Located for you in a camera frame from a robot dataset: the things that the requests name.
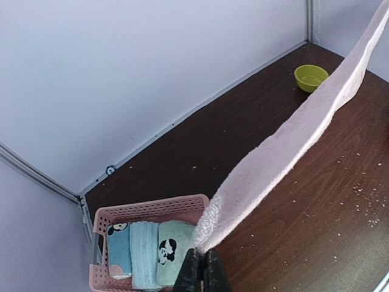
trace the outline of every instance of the white panel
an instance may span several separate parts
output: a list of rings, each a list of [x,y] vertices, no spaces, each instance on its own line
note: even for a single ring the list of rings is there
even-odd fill
[[[74,192],[304,40],[305,0],[0,0],[0,141]]]
[[[315,0],[314,41],[347,55],[362,35],[382,0]],[[368,69],[389,81],[389,29],[378,42]]]
[[[78,207],[0,161],[0,290],[87,292],[91,250]]]

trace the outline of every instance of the bowl rim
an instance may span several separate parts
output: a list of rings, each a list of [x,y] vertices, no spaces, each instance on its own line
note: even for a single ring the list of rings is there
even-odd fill
[[[314,68],[316,68],[316,69],[319,69],[319,70],[323,71],[323,72],[327,75],[326,79],[329,77],[328,72],[327,72],[325,69],[323,69],[322,67],[320,67],[320,66],[313,65],[313,64],[301,65],[301,66],[297,67],[297,68],[294,70],[294,77],[296,78],[296,80],[297,80],[298,82],[300,82],[300,83],[302,83],[302,84],[304,84],[304,85],[318,87],[318,85],[306,83],[306,82],[300,80],[300,78],[297,77],[296,72],[297,72],[299,69],[303,68],[303,67],[314,67]]]

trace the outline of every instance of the panda design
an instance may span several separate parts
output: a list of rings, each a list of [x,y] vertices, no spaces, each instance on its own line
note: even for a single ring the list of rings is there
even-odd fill
[[[112,235],[115,231],[122,231],[126,229],[128,226],[128,223],[119,223],[114,224],[108,229],[108,235]]]
[[[177,242],[169,238],[169,240],[163,240],[159,245],[159,256],[158,256],[158,262],[161,265],[165,265],[166,262],[174,261],[174,255],[176,253],[177,249]]]

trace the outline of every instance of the bowl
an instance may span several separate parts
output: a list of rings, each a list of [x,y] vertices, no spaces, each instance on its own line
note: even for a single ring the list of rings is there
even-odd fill
[[[328,76],[327,71],[316,65],[303,65],[294,71],[298,87],[309,93],[314,92]]]

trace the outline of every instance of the stretched towel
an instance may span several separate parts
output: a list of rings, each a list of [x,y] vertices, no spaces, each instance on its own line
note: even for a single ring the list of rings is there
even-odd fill
[[[133,288],[157,290],[158,224],[131,223],[129,245],[133,260]]]
[[[194,230],[195,246],[202,253],[219,244],[260,204],[318,141],[335,111],[354,97],[388,18],[389,0],[384,0],[335,72],[228,175]]]
[[[173,286],[189,249],[193,230],[191,224],[168,221],[159,225],[159,257],[157,282]]]
[[[117,280],[129,278],[132,274],[128,226],[128,223],[121,223],[107,229],[109,275]]]

